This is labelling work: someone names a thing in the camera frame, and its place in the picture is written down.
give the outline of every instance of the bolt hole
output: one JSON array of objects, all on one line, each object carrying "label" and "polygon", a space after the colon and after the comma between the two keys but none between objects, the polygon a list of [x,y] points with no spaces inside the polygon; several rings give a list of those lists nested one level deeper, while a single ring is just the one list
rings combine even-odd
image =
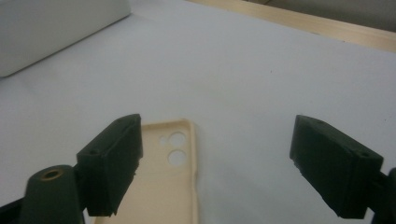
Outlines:
[{"label": "bolt hole", "polygon": [[64,172],[62,170],[56,169],[56,170],[50,170],[46,173],[44,173],[41,176],[41,180],[43,181],[49,181],[58,178],[61,176]]}]

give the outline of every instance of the white surface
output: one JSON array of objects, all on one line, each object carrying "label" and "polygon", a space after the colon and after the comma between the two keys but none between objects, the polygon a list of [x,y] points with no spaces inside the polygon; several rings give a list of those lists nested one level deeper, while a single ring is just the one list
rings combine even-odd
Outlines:
[{"label": "white surface", "polygon": [[128,0],[0,1],[0,77],[128,16]]},{"label": "white surface", "polygon": [[0,79],[0,204],[113,119],[197,125],[202,224],[343,220],[289,159],[294,116],[323,119],[396,166],[396,54],[181,0]]}]

